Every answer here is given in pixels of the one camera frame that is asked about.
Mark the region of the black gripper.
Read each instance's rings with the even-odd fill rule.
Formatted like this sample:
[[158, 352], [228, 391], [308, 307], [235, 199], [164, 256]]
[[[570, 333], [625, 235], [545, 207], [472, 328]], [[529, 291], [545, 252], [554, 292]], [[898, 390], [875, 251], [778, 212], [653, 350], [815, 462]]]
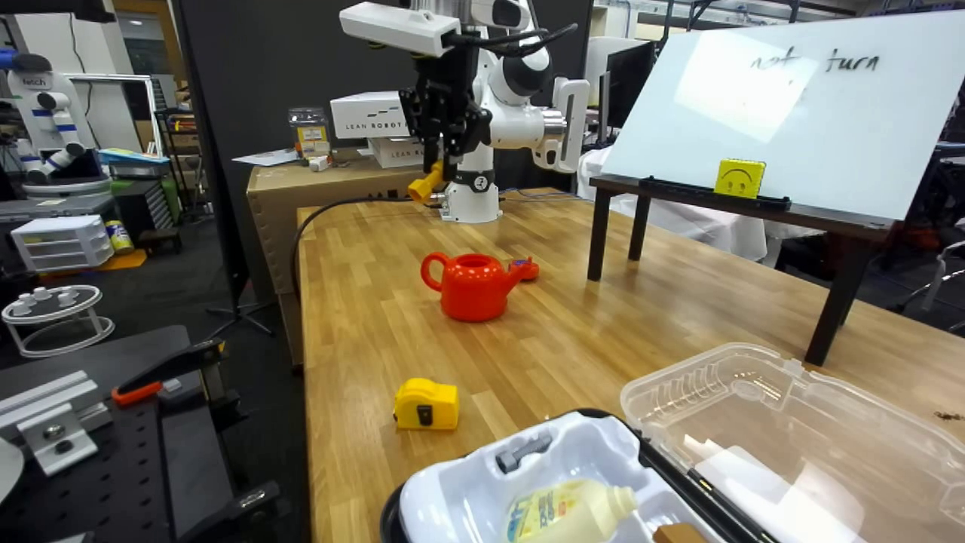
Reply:
[[477, 59], [479, 52], [472, 44], [418, 59], [418, 88], [405, 94], [405, 118], [430, 164], [468, 153], [488, 136], [492, 115], [474, 96]]

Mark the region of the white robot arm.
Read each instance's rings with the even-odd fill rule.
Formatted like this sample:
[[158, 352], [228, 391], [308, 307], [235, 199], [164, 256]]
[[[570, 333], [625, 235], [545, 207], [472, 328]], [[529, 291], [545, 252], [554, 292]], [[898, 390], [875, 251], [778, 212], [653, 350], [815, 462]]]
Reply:
[[422, 141], [422, 170], [442, 170], [448, 224], [500, 218], [498, 151], [529, 151], [540, 170], [575, 170], [573, 109], [537, 106], [553, 80], [549, 30], [532, 0], [418, 0], [418, 13], [456, 20], [444, 52], [418, 59], [418, 88], [401, 96], [406, 131]]

